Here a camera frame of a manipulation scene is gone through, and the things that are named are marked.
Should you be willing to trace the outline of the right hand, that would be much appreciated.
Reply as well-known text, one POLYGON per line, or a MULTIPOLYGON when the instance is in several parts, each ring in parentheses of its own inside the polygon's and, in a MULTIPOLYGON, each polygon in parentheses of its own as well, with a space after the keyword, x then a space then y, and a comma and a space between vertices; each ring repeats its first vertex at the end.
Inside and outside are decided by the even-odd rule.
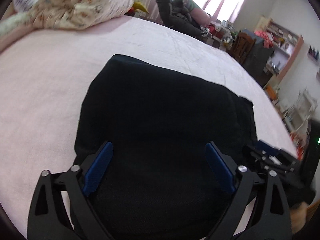
POLYGON ((306 202, 302 202, 291 207, 290 218, 293 235, 302 230, 306 224, 307 208, 308 204, 306 204, 306 202))

